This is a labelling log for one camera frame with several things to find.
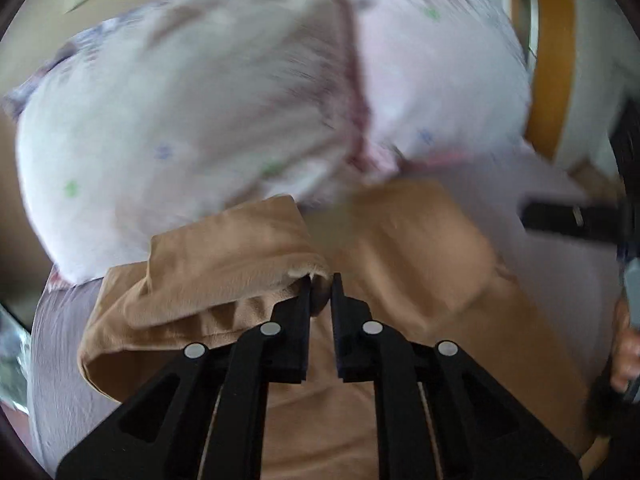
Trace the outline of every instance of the purple fabric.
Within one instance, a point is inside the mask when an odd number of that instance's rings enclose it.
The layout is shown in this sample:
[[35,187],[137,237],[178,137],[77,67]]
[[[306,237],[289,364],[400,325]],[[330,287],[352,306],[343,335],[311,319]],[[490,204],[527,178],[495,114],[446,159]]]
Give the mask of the purple fabric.
[[[596,377],[609,353],[612,308],[620,293],[615,248],[531,235],[518,219],[528,196],[584,200],[584,193],[562,171],[519,150],[432,170],[428,176],[444,185],[491,240],[585,380]],[[28,408],[34,454],[49,473],[116,407],[84,382],[76,364],[100,283],[46,292],[36,311]]]
[[92,389],[76,364],[101,283],[46,292],[36,309],[27,403],[33,455],[52,476],[62,457],[118,405]]

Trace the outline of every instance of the beige fabric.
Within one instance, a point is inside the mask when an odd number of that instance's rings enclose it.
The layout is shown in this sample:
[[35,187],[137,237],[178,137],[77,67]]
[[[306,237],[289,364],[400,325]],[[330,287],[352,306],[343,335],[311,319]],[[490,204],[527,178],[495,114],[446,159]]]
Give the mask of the beige fabric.
[[153,237],[147,263],[114,267],[103,280],[78,349],[81,373],[124,400],[171,356],[162,351],[235,341],[307,274],[330,272],[291,197]]
[[[296,252],[294,272],[280,267],[278,276],[287,276],[286,285],[300,269],[326,276],[329,267],[318,256],[324,254],[330,268],[342,273],[345,292],[367,301],[374,318],[420,343],[455,340],[572,452],[582,454],[589,447],[592,438],[582,416],[585,384],[487,240],[439,184],[399,181],[309,215],[305,221],[318,252],[309,250],[292,208],[283,198],[242,206],[179,230],[189,234],[179,244],[164,245],[175,232],[156,237],[146,274],[140,265],[113,269],[79,351],[88,380],[123,400],[168,358],[151,350],[178,349],[196,340],[224,344],[267,319],[274,298],[290,294],[277,281],[272,288],[264,286],[264,272],[276,267],[268,256],[284,242],[278,254],[293,255],[296,244],[290,240],[295,238],[305,250]],[[281,229],[264,234],[274,216]],[[219,244],[222,252],[212,249]],[[264,244],[270,250],[263,250]],[[166,250],[160,252],[161,246]],[[228,279],[218,279],[220,269]],[[234,273],[247,279],[232,280]],[[259,286],[249,279],[254,275]],[[141,294],[149,283],[152,295]],[[244,286],[251,287],[248,293],[242,293]],[[229,303],[234,295],[255,303]],[[216,306],[217,301],[225,303]],[[192,321],[195,305],[201,307],[197,323]],[[145,351],[122,351],[133,348]],[[307,381],[270,388],[262,474],[268,479],[370,479],[377,477],[377,467],[372,386],[342,384],[337,378],[326,308],[311,323]]]
[[593,445],[580,458],[582,477],[587,479],[607,459],[609,454],[609,437],[599,436]]

